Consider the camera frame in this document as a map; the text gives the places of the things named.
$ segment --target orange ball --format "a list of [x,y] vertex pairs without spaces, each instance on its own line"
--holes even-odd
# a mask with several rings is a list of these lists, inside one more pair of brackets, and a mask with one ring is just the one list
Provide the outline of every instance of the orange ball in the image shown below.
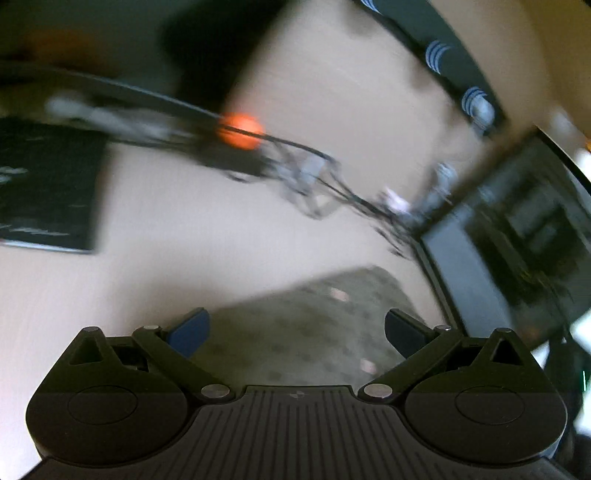
[[[256,118],[245,113],[229,113],[222,118],[220,123],[222,125],[240,128],[241,130],[246,130],[247,132],[252,132],[254,134],[265,134],[265,129]],[[232,132],[224,127],[220,127],[217,133],[225,143],[235,148],[254,150],[261,144],[260,138],[249,137],[248,135],[239,132]]]

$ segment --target circular cap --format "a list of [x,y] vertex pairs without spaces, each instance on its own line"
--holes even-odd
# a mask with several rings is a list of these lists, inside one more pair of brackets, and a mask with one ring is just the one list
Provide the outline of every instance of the circular cap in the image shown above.
[[138,398],[126,388],[101,385],[78,392],[68,404],[76,420],[88,425],[106,425],[129,417]]
[[473,387],[456,397],[456,407],[467,419],[483,425],[503,425],[521,417],[525,409],[516,393],[503,387]]
[[372,398],[388,398],[392,395],[392,388],[383,383],[371,383],[366,385],[363,392]]
[[220,383],[212,383],[209,385],[205,385],[201,389],[201,395],[207,398],[223,398],[229,395],[230,389],[226,385],[222,385]]

